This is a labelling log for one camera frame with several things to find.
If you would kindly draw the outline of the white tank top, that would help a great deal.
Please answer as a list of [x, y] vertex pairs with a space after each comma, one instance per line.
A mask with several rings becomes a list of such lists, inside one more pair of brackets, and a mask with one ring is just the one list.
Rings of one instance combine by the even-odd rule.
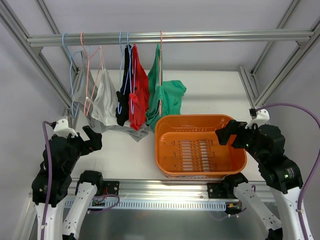
[[91, 116], [105, 126], [117, 125], [116, 108], [118, 98], [109, 72], [105, 68], [103, 51], [100, 49], [101, 77]]

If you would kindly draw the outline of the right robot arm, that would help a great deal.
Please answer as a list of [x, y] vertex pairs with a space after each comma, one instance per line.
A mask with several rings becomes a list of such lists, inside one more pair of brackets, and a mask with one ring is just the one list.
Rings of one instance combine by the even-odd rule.
[[246, 122], [230, 120], [217, 129], [221, 146], [235, 136], [231, 147], [244, 149], [258, 163], [258, 171], [269, 186], [278, 207], [279, 217], [256, 196], [242, 173], [226, 176], [218, 189], [228, 198], [237, 198], [259, 224], [268, 240], [310, 240], [306, 214], [303, 212], [303, 179], [298, 165], [284, 154], [285, 137], [277, 126], [264, 124], [246, 127]]

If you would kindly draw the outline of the orange plastic basket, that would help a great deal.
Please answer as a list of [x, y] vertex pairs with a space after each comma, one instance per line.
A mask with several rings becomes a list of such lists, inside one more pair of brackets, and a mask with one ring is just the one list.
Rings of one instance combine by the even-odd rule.
[[155, 125], [155, 163], [167, 178], [223, 178], [247, 165], [243, 149], [220, 145], [215, 133], [232, 117], [223, 114], [167, 115]]

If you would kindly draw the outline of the green tank top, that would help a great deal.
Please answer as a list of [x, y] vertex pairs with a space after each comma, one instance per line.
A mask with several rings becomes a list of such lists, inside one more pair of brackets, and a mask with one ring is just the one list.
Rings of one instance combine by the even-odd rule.
[[154, 62], [147, 74], [150, 96], [146, 112], [146, 123], [153, 132], [160, 118], [181, 113], [182, 97], [187, 91], [187, 88], [180, 80], [162, 80], [162, 116], [159, 116], [159, 99], [161, 95], [159, 86], [159, 53], [160, 44], [157, 44]]

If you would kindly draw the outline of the aluminium front rail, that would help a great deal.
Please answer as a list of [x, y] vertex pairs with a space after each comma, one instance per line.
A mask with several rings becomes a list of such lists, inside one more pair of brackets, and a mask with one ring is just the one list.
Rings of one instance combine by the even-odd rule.
[[200, 180], [118, 179], [118, 195], [125, 200], [202, 201], [207, 200], [207, 183]]

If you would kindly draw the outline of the pink wire hanger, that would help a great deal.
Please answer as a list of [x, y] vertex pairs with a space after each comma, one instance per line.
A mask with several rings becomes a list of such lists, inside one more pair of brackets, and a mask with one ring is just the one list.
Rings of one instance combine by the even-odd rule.
[[[159, 57], [158, 57], [158, 65], [159, 65], [159, 87], [160, 87], [160, 93], [162, 90], [162, 45], [163, 45], [163, 31], [160, 31], [160, 47], [159, 47]], [[159, 97], [159, 116], [162, 116], [162, 93]]]

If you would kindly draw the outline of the left aluminium frame post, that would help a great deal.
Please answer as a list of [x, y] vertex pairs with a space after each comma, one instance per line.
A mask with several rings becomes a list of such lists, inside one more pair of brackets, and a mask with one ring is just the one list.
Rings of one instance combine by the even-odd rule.
[[69, 123], [75, 127], [77, 125], [79, 115], [76, 114], [75, 117], [71, 116], [71, 94], [67, 92], [59, 77], [43, 55], [43, 48], [32, 47], [28, 42], [28, 39], [30, 38], [28, 31], [6, 0], [2, 0], [0, 2], [0, 22], [42, 77], [44, 77], [49, 85], [55, 90], [65, 106], [65, 111], [63, 113], [68, 116]]

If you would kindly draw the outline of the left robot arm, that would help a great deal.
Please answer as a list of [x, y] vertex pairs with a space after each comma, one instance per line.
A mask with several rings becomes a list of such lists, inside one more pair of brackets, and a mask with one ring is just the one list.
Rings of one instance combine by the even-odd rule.
[[88, 140], [83, 140], [78, 133], [45, 138], [43, 162], [31, 185], [39, 240], [77, 240], [90, 202], [104, 191], [102, 173], [85, 170], [77, 182], [71, 209], [63, 217], [71, 173], [77, 161], [103, 146], [101, 133], [94, 132], [88, 125], [82, 129]]

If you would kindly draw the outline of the aluminium frame post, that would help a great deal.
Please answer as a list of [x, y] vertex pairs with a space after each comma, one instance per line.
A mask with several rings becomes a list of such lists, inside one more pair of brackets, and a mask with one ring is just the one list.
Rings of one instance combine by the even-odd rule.
[[71, 94], [67, 92], [59, 77], [43, 55], [43, 48], [32, 47], [28, 42], [28, 39], [30, 38], [28, 31], [6, 0], [2, 0], [0, 2], [0, 22], [42, 77], [44, 77], [49, 85], [55, 90], [65, 106], [65, 111], [63, 113], [68, 116], [69, 123], [75, 127], [77, 125], [79, 115], [76, 114], [75, 117], [71, 116]]
[[271, 100], [320, 42], [320, 2], [275, 0], [254, 19], [264, 29], [306, 30], [311, 35], [304, 40], [269, 40], [251, 64], [239, 66], [248, 108]]

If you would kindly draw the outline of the light blue hanger far left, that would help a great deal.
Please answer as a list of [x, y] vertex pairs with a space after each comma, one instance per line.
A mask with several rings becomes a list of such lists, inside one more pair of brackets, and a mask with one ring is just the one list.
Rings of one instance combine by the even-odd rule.
[[67, 52], [67, 57], [70, 61], [70, 67], [69, 67], [69, 80], [70, 80], [70, 90], [71, 90], [71, 116], [72, 117], [76, 117], [76, 115], [78, 114], [79, 111], [79, 103], [75, 106], [75, 101], [73, 100], [73, 96], [74, 96], [74, 84], [73, 84], [73, 75], [72, 75], [72, 71], [73, 71], [73, 67], [76, 66], [76, 64], [74, 63], [74, 57], [81, 53], [82, 51], [76, 51], [75, 53], [71, 53], [69, 48], [66, 46], [65, 44], [65, 36], [67, 35], [67, 33], [63, 33], [62, 37], [61, 37], [61, 42], [62, 42], [62, 46], [63, 48], [66, 50]]

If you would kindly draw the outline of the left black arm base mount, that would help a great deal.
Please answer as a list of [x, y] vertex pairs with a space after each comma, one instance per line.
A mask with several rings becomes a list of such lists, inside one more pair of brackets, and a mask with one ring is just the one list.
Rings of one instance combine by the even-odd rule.
[[120, 189], [120, 182], [115, 180], [103, 180], [103, 182], [97, 187], [97, 193], [95, 196], [102, 195], [118, 195]]

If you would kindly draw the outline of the aluminium hanging rail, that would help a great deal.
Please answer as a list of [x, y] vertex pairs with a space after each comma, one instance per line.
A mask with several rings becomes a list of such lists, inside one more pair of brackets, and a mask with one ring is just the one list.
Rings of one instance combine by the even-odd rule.
[[193, 32], [108, 32], [30, 35], [32, 47], [80, 45], [157, 44], [157, 43], [218, 43], [218, 42], [279, 42], [308, 41], [315, 35], [312, 30], [243, 30]]

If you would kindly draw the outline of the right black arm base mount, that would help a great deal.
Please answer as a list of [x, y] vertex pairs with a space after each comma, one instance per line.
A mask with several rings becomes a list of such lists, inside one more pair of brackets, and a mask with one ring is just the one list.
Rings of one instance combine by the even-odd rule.
[[226, 199], [228, 198], [227, 192], [220, 182], [208, 182], [207, 195], [209, 199]]

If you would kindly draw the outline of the red tank top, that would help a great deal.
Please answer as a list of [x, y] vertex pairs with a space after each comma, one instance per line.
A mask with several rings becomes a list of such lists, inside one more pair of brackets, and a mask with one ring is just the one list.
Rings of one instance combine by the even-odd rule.
[[137, 45], [132, 48], [132, 82], [129, 94], [130, 127], [139, 130], [147, 121], [146, 112], [149, 109], [149, 79], [140, 63]]

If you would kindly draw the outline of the grey tank top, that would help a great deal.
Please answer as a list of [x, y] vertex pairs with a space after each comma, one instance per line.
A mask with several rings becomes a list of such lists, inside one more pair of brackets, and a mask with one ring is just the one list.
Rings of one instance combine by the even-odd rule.
[[[84, 112], [84, 103], [85, 103], [85, 99], [86, 99], [86, 93], [85, 93], [86, 92], [86, 73], [87, 73], [87, 70], [85, 69], [83, 82], [80, 84], [79, 90], [76, 93], [74, 93], [74, 96], [73, 96], [73, 100], [76, 103], [79, 103], [79, 109], [82, 112]], [[149, 127], [146, 124], [143, 124], [139, 130], [135, 130], [135, 129], [131, 128], [129, 121], [126, 121], [124, 123], [124, 126], [120, 126], [120, 125], [118, 125], [118, 123], [117, 123], [117, 125], [105, 126], [102, 122], [94, 119], [91, 116], [91, 113], [93, 111], [93, 102], [96, 98], [100, 79], [101, 79], [101, 73], [102, 73], [102, 66], [101, 66], [101, 70], [99, 71], [99, 73], [96, 76], [96, 78], [97, 78], [96, 87], [94, 90], [91, 106], [89, 109], [89, 114], [86, 116], [88, 123], [89, 123], [89, 126], [96, 133], [104, 133], [108, 130], [124, 132], [126, 134], [129, 134], [131, 136], [131, 138], [133, 138], [136, 142], [139, 142], [142, 138], [144, 138], [145, 136], [147, 136], [149, 134]], [[95, 80], [91, 79], [90, 74], [91, 74], [91, 72], [89, 73], [89, 84], [88, 84], [88, 97], [89, 98], [92, 96], [92, 90], [94, 87], [94, 82], [96, 80], [96, 79]]]

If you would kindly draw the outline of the black tank top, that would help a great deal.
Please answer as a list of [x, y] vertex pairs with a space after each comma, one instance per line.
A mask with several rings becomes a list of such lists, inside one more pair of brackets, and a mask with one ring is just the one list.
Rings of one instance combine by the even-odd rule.
[[124, 68], [121, 92], [117, 91], [118, 106], [116, 108], [117, 124], [124, 126], [129, 120], [129, 96], [130, 96], [130, 79], [129, 79], [129, 53], [127, 45], [124, 48]]

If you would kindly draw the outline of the right aluminium frame post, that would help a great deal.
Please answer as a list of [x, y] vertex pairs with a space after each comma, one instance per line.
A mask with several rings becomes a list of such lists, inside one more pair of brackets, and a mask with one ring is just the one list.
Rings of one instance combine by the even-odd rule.
[[306, 30], [311, 35], [304, 40], [269, 40], [251, 64], [239, 66], [248, 108], [271, 100], [320, 42], [320, 2], [275, 0], [254, 19], [264, 29]]

